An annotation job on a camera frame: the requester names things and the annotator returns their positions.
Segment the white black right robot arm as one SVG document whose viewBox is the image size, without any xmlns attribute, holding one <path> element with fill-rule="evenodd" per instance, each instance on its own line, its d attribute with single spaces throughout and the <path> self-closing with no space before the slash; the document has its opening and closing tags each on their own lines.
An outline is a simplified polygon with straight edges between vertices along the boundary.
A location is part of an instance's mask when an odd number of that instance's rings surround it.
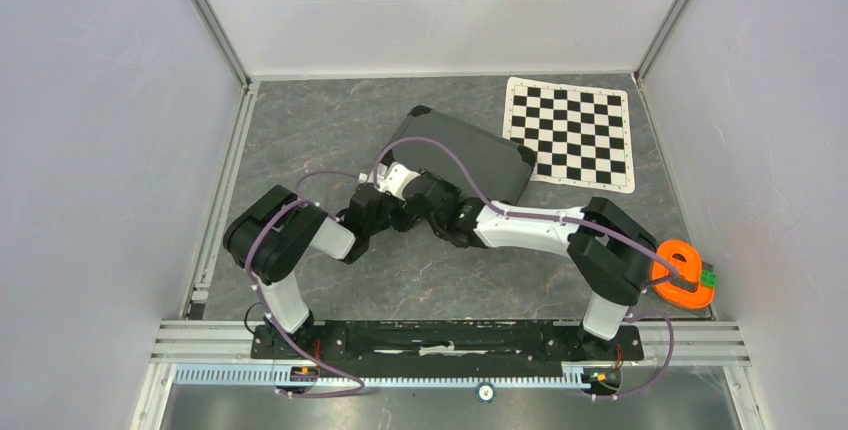
<svg viewBox="0 0 848 430">
<path fill-rule="evenodd" d="M 383 187 L 458 248 L 514 247 L 569 258 L 592 291 L 577 332 L 580 350 L 602 358 L 617 346 L 625 315 L 648 283 L 658 241 L 612 201 L 593 197 L 561 210 L 516 207 L 465 198 L 429 172 L 393 176 Z"/>
</svg>

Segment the black poker case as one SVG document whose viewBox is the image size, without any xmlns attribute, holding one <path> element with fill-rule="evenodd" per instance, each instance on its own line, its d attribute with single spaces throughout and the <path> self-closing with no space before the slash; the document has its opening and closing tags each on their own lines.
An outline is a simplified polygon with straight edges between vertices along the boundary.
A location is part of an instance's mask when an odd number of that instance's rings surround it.
<svg viewBox="0 0 848 430">
<path fill-rule="evenodd" d="M 534 150 L 423 105 L 408 112 L 390 141 L 407 137 L 443 144 L 461 160 L 487 198 L 510 205 L 519 202 L 536 165 Z M 380 159 L 386 166 L 394 162 L 439 176 L 458 187 L 465 198 L 476 195 L 450 156 L 432 144 L 401 144 Z"/>
</svg>

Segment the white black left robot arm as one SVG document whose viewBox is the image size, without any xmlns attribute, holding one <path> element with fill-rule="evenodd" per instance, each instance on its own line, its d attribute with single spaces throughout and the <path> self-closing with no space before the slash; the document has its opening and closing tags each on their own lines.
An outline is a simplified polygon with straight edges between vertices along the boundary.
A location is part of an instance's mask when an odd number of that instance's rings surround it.
<svg viewBox="0 0 848 430">
<path fill-rule="evenodd" d="M 314 313 L 308 308 L 296 267 L 311 250 L 351 264 L 387 230 L 407 232 L 422 222 L 406 203 L 373 185 L 356 187 L 348 205 L 331 214 L 316 202 L 276 185 L 235 218 L 222 246 L 248 277 L 266 311 L 265 335 L 290 357 L 315 347 Z"/>
</svg>

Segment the green 50 chip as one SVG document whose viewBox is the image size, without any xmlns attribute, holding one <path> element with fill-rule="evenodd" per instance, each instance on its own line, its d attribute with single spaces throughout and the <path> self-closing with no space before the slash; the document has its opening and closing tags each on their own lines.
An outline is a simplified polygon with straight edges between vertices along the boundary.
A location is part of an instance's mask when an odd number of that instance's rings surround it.
<svg viewBox="0 0 848 430">
<path fill-rule="evenodd" d="M 476 396 L 482 403 L 492 403 L 496 397 L 496 391 L 491 383 L 482 382 L 476 387 Z"/>
</svg>

